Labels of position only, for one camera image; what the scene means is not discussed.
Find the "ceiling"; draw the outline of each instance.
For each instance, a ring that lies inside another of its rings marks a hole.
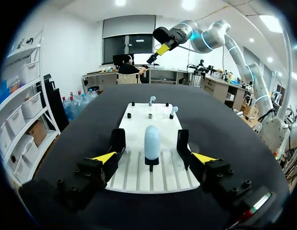
[[[49,0],[49,4],[91,22],[137,14],[160,15],[182,20],[198,20],[215,12],[197,21],[197,23],[201,26],[207,26],[220,19],[228,21],[231,25],[228,34],[238,44],[247,47],[254,53],[271,71],[281,72],[283,76],[279,79],[283,84],[286,84],[286,50],[283,35],[267,29],[258,16],[274,14],[278,18],[282,18],[278,11],[263,4],[261,0],[185,0],[195,1],[195,8],[187,11],[182,7],[182,1],[126,0],[126,5],[123,7],[117,7],[115,0]],[[254,43],[249,42],[250,38],[254,39]],[[296,41],[292,36],[290,38],[292,46],[295,46],[297,44]],[[273,58],[272,63],[267,61],[268,57]],[[296,50],[293,50],[293,58],[294,72],[297,73]]]

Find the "person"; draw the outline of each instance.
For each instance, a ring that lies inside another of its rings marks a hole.
[[[119,67],[120,74],[135,74],[138,73],[140,76],[141,83],[148,83],[149,78],[144,77],[144,71],[148,69],[148,66],[143,66],[142,69],[138,70],[133,66],[133,59],[130,55],[126,55],[123,58],[123,64]]]

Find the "light blue egg-shaped object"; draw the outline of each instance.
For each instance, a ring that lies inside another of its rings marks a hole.
[[[171,115],[174,115],[174,112],[176,112],[176,113],[178,112],[178,107],[177,106],[172,108]]]
[[[154,126],[148,126],[144,136],[144,155],[149,160],[155,160],[160,155],[159,130]]]

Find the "drawer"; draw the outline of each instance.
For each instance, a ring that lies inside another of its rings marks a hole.
[[[212,89],[210,89],[209,87],[207,87],[207,86],[204,87],[204,90],[205,90],[206,92],[210,93],[211,95],[214,94],[214,91],[213,91]]]
[[[206,78],[204,82],[205,82],[205,86],[207,86],[208,88],[210,88],[212,90],[215,89],[216,83],[214,81],[211,81],[211,80]]]

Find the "computer monitor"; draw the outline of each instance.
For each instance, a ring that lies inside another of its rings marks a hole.
[[[119,54],[113,55],[113,61],[115,66],[121,66],[123,64],[124,57],[130,55],[134,60],[134,54]]]
[[[134,54],[135,65],[148,65],[147,60],[153,54]]]

